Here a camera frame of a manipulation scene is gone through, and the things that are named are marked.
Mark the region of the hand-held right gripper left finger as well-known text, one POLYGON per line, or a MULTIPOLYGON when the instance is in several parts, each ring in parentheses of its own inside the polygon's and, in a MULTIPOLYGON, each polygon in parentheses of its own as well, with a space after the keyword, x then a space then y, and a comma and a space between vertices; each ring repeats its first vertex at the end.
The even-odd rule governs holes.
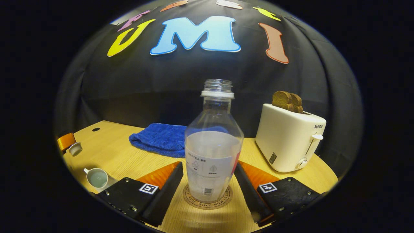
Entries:
POLYGON ((182 162, 177 161, 138 179, 124 177, 99 192, 96 197, 135 221, 158 227, 163 222, 182 176, 182 162))

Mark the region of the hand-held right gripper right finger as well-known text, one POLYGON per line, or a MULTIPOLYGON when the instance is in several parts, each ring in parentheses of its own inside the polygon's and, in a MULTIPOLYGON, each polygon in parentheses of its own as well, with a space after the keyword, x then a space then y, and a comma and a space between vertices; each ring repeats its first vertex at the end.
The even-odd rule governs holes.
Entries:
POLYGON ((243 161, 237 162, 234 174, 259 227, 286 221, 326 195, 294 177, 281 179, 243 161))

